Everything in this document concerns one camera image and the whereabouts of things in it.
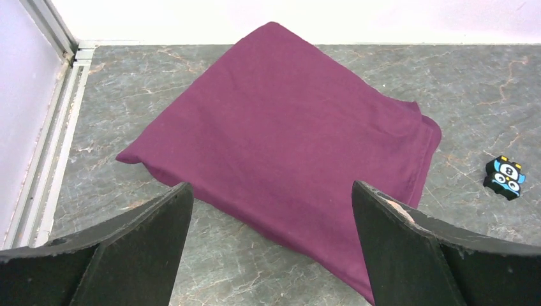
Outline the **maroon cloth wrap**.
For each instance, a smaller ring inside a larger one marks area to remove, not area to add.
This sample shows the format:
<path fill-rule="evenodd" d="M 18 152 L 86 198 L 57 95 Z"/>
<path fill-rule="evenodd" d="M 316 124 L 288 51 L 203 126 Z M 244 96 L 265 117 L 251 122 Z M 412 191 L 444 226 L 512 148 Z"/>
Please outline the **maroon cloth wrap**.
<path fill-rule="evenodd" d="M 367 182 L 418 207 L 441 129 L 279 23 L 237 42 L 117 155 L 373 302 L 352 208 Z"/>

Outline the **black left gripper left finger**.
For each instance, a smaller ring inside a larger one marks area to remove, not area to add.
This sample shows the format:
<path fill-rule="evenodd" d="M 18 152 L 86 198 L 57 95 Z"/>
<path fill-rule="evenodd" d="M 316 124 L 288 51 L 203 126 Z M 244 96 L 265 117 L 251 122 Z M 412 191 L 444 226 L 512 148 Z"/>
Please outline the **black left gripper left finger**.
<path fill-rule="evenodd" d="M 40 247 L 1 252 L 2 305 L 168 305 L 191 221 L 192 186 Z"/>

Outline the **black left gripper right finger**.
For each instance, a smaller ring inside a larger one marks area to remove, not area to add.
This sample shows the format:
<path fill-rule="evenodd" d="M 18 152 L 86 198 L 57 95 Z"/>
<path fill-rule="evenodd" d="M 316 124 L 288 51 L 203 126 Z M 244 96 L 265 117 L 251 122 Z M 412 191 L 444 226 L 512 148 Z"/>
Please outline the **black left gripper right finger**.
<path fill-rule="evenodd" d="M 356 181 L 352 206 L 376 305 L 539 305 L 540 248 L 466 229 Z"/>

